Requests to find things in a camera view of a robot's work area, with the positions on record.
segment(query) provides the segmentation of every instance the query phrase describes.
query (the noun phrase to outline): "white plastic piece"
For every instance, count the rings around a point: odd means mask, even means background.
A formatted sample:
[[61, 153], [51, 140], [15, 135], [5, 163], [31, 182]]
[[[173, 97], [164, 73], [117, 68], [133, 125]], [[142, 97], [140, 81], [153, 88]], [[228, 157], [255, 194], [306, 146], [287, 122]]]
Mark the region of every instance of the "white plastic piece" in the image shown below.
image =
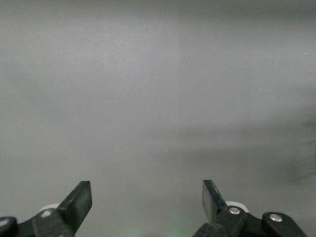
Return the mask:
[[241, 208], [242, 210], [244, 210], [246, 213], [249, 213], [249, 210], [247, 209], [247, 207], [244, 204], [241, 204], [240, 202], [227, 201], [226, 205], [227, 206], [237, 206], [237, 207]]
[[50, 208], [56, 209], [59, 205], [60, 205], [60, 203], [54, 203], [54, 204], [44, 206], [38, 211], [38, 213], [45, 210], [45, 209], [50, 209]]

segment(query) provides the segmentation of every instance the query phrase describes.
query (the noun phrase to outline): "gray background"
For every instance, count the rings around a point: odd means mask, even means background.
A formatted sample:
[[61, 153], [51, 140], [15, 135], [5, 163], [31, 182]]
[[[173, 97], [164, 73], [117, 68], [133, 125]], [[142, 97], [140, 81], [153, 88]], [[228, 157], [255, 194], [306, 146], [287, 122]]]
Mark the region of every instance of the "gray background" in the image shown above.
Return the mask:
[[316, 233], [314, 1], [0, 1], [0, 216], [81, 180], [77, 236], [190, 237], [203, 179]]

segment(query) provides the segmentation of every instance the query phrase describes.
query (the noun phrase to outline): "metal bolt head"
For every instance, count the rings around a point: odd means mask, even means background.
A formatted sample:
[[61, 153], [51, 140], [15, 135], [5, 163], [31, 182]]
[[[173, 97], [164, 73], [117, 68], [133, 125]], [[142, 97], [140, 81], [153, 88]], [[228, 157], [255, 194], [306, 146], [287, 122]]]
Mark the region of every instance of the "metal bolt head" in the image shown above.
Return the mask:
[[0, 227], [3, 227], [3, 226], [5, 226], [8, 223], [9, 223], [8, 219], [2, 220], [2, 221], [0, 221]]
[[234, 215], [240, 214], [240, 210], [239, 210], [238, 208], [236, 208], [236, 207], [231, 207], [231, 208], [229, 208], [229, 212], [230, 212], [231, 214], [234, 214]]
[[273, 220], [273, 221], [276, 221], [276, 222], [281, 222], [282, 221], [282, 217], [280, 217], [277, 214], [271, 214], [270, 215], [270, 219]]
[[52, 212], [50, 210], [45, 210], [40, 216], [41, 216], [41, 218], [45, 218], [47, 216], [50, 216], [51, 213]]

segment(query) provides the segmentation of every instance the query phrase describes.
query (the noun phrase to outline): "silver screw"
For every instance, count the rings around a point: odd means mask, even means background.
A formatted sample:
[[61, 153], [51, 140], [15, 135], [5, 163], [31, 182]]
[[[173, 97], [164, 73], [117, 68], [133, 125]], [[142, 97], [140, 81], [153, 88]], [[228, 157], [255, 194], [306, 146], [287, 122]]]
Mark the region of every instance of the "silver screw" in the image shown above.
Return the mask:
[[231, 208], [229, 208], [229, 212], [231, 214], [238, 215], [240, 213], [240, 210], [236, 207], [231, 207]]
[[276, 214], [271, 214], [270, 215], [270, 219], [276, 222], [281, 222], [282, 221], [282, 217], [280, 217], [279, 215]]
[[9, 223], [9, 220], [8, 220], [8, 219], [5, 219], [5, 220], [3, 220], [3, 221], [0, 221], [0, 227], [5, 226], [5, 225], [8, 224], [8, 223]]
[[41, 218], [45, 218], [47, 216], [51, 215], [51, 211], [50, 210], [45, 210], [40, 216]]

